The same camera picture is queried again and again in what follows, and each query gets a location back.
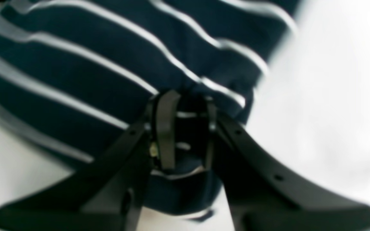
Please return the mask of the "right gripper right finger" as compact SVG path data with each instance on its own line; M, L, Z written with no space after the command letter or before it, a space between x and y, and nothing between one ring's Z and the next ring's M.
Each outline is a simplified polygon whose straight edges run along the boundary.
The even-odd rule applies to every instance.
M268 154L205 98L206 167L225 188L236 231L370 231L370 206L333 193Z

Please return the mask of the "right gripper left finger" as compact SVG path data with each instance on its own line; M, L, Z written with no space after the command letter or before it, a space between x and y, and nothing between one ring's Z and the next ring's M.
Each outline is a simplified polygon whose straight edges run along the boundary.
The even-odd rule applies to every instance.
M54 186L0 209L8 231L135 231L153 169L173 170L180 95L151 98L144 116L98 159Z

